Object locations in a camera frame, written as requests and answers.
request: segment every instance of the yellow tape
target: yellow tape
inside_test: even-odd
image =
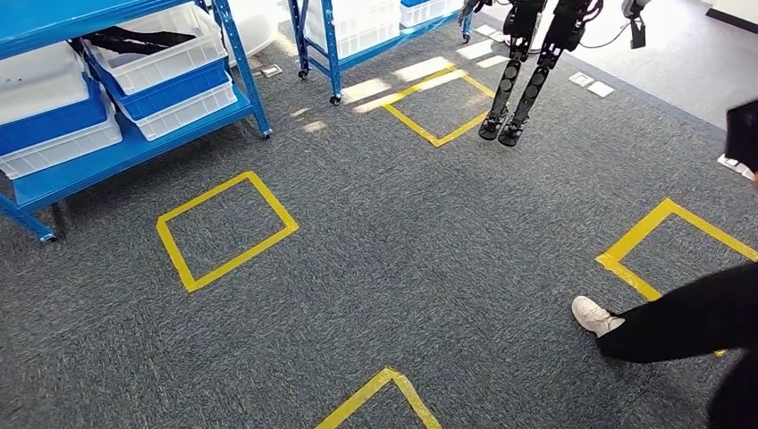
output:
[[[455,79],[463,79],[466,82],[473,85],[475,88],[484,92],[487,96],[495,97],[494,92],[492,92],[485,85],[474,80],[474,78],[469,76],[465,71],[458,70],[455,67],[448,67],[446,69],[438,71],[435,74],[430,75],[426,79],[418,82],[416,85],[413,85],[412,87],[408,89],[405,89],[404,91],[385,97],[384,99],[386,101],[383,103],[383,107],[387,109],[387,112],[389,112],[394,117],[398,118],[401,122],[406,124],[416,134],[423,137],[424,139],[429,140],[429,142],[432,143],[432,146],[440,147],[444,145],[445,143],[449,143],[453,141],[454,139],[457,139],[458,137],[462,136],[463,134],[465,134],[466,132],[468,132],[475,126],[477,126],[477,124],[482,123],[484,121],[484,118],[487,117],[487,113],[478,115],[476,118],[458,127],[455,131],[438,139],[437,137],[435,137],[434,134],[425,130],[424,127],[422,127],[421,125],[418,125],[417,123],[415,123],[412,119],[407,117],[407,115],[405,115],[403,112],[395,108],[395,106],[393,106],[392,104],[400,101],[401,99],[409,96],[410,94],[413,94],[414,92],[425,89],[426,87],[434,83],[434,80],[455,80]]]
[[[192,272],[190,271],[190,268],[187,266],[187,263],[184,261],[184,258],[181,256],[181,252],[179,251],[179,248],[176,246],[176,241],[174,241],[171,231],[168,228],[168,222],[171,221],[173,218],[181,215],[182,213],[189,211],[191,208],[208,201],[208,199],[215,197],[216,195],[224,192],[225,190],[231,188],[234,185],[242,183],[245,180],[250,181],[250,183],[252,183],[252,185],[261,194],[261,196],[263,196],[263,198],[268,203],[268,205],[274,210],[274,212],[279,216],[279,218],[284,223],[284,228],[278,231],[277,233],[275,233],[274,235],[272,235],[271,237],[256,244],[256,246],[245,251],[241,255],[238,255],[232,258],[230,261],[224,263],[223,265],[214,269],[210,273],[207,273],[206,275],[200,277],[199,279],[195,279],[192,276]],[[284,237],[287,237],[291,233],[297,231],[298,228],[299,228],[298,224],[295,222],[294,219],[292,219],[292,216],[290,216],[290,214],[287,212],[287,209],[284,208],[284,206],[282,206],[282,203],[280,203],[279,200],[276,199],[274,194],[271,193],[271,190],[267,188],[267,186],[263,183],[263,181],[261,181],[260,178],[254,172],[244,172],[240,174],[239,176],[234,177],[233,179],[216,186],[215,188],[209,190],[208,192],[205,192],[193,198],[192,200],[182,204],[181,206],[174,208],[168,213],[158,216],[158,220],[156,223],[158,236],[161,238],[161,241],[164,243],[166,252],[168,253],[169,258],[171,258],[173,266],[176,268],[177,273],[179,273],[179,278],[181,279],[181,282],[184,284],[184,287],[185,289],[187,289],[188,292],[198,290],[202,287],[207,286],[210,282],[218,280],[219,278],[221,278],[223,275],[227,274],[234,268],[249,261],[250,258],[258,255],[259,253],[263,252],[267,248],[270,248],[276,242],[282,240]]]
[[[605,253],[599,255],[595,260],[605,267],[606,270],[616,274],[621,280],[628,283],[629,286],[638,291],[646,299],[655,301],[662,296],[661,293],[648,284],[648,282],[626,268],[621,263],[621,259],[628,255],[636,245],[638,245],[670,215],[681,217],[695,228],[705,232],[740,255],[750,260],[758,261],[758,251],[753,250],[745,243],[716,228],[702,217],[690,212],[668,198],[664,199],[647,216],[633,226],[629,232],[624,234],[619,241],[613,244],[613,246],[611,246],[611,248]],[[726,352],[726,350],[716,351],[716,356],[720,358],[724,356]]]
[[[368,383],[358,389],[358,391],[349,397],[348,400],[342,402],[332,414],[316,426],[316,429],[336,429],[337,426],[344,422],[389,382],[395,382],[411,408],[413,408],[413,411],[418,418],[421,419],[421,422],[427,429],[442,429],[442,426],[434,415],[432,415],[432,412],[429,411],[429,408],[427,408],[421,398],[419,398],[416,389],[414,389],[413,384],[410,383],[408,378],[390,368],[385,368],[380,371],[379,374],[375,375],[368,381]]]

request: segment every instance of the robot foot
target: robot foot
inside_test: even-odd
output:
[[[479,137],[489,141],[495,140],[501,125],[502,120],[496,116],[486,118],[479,127]]]
[[[521,133],[524,132],[524,127],[526,126],[526,122],[523,122],[521,124],[516,123],[510,123],[508,125],[508,128],[506,128],[500,136],[498,136],[498,141],[503,146],[507,147],[514,147],[518,143],[518,139],[521,138]]]

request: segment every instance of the person's leg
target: person's leg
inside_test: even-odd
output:
[[[474,19],[474,12],[472,11],[463,20],[463,29],[461,30],[461,32],[463,33],[463,39],[466,40],[466,43],[468,43],[468,41],[471,39],[471,21],[473,19]]]
[[[580,297],[572,309],[612,358],[648,363],[751,348],[758,343],[758,264],[705,276],[618,316],[593,305]]]
[[[749,351],[721,382],[708,407],[711,429],[758,427],[758,352]]]

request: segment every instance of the white wall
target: white wall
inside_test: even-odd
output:
[[[758,24],[758,0],[716,0],[713,9]]]

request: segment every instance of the black pants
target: black pants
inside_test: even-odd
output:
[[[603,355],[637,363],[745,349],[709,407],[713,429],[758,428],[758,263],[703,277],[619,315],[598,343]]]

